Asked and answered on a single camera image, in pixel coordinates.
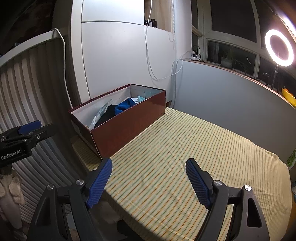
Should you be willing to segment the gloved beige hand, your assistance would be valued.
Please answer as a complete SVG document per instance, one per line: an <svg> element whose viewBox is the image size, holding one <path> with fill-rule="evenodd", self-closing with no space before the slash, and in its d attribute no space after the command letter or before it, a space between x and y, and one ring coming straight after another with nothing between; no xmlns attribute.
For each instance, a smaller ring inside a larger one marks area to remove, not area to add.
<svg viewBox="0 0 296 241"><path fill-rule="evenodd" d="M20 205L25 204L21 190L22 180L12 170L11 174L1 178L1 217L15 229L22 228Z"/></svg>

